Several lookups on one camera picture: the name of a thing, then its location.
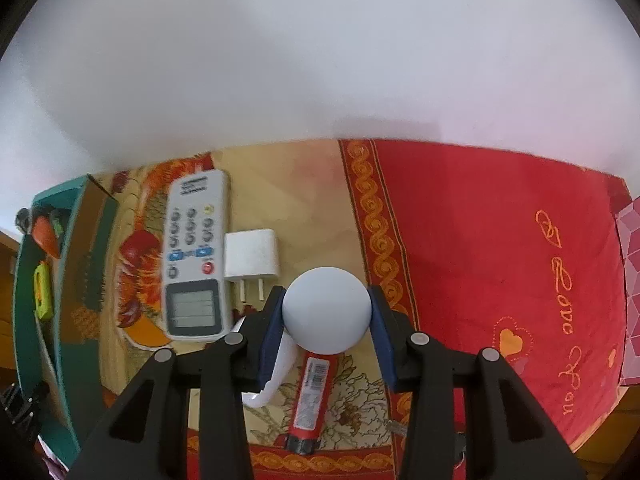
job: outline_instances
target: teal shelf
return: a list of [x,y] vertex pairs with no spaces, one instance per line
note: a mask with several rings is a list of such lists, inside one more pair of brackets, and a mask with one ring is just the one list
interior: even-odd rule
[[[105,411],[98,364],[98,321],[102,276],[117,202],[89,176],[36,195],[33,205],[71,210],[53,283],[53,355],[57,414],[45,409],[40,432],[70,466]],[[25,394],[43,380],[43,363],[33,311],[33,272],[45,253],[23,238],[14,283],[14,350]]]

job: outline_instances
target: yellow-green object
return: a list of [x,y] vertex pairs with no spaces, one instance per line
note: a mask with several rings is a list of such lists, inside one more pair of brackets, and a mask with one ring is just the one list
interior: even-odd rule
[[53,316],[53,301],[51,299],[51,278],[49,266],[40,262],[33,273],[33,293],[36,298],[36,314],[38,319],[46,321]]

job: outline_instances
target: blue gripper pad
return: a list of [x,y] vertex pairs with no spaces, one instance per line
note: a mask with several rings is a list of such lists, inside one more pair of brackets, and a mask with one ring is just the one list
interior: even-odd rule
[[371,298],[371,323],[369,329],[371,330],[373,346],[376,349],[378,366],[380,366],[382,378],[385,380],[386,385],[394,392],[398,384],[398,376],[396,375],[391,338],[386,330],[380,306],[376,301],[376,295],[372,293],[371,289],[369,289],[369,297]]
[[282,293],[278,298],[276,305],[271,313],[271,319],[264,334],[262,344],[260,345],[260,365],[258,368],[258,384],[260,389],[271,379],[273,367],[276,364],[278,350],[280,349],[280,340],[282,339],[282,331],[284,330],[284,322],[282,320],[282,300],[286,289],[282,289]]

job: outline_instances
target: pink patterned box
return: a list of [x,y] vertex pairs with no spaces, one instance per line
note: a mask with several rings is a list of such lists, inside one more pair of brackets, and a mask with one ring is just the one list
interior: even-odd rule
[[626,338],[621,384],[640,384],[640,198],[616,216],[625,265]]

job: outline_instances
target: orange heart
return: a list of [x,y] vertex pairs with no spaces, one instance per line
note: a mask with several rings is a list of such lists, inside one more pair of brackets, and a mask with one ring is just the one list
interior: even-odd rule
[[508,362],[527,357],[533,348],[533,336],[518,325],[511,316],[501,317],[495,324],[491,346],[500,351]]
[[502,357],[514,355],[522,351],[522,338],[515,335],[508,328],[503,329],[500,332],[500,353]]

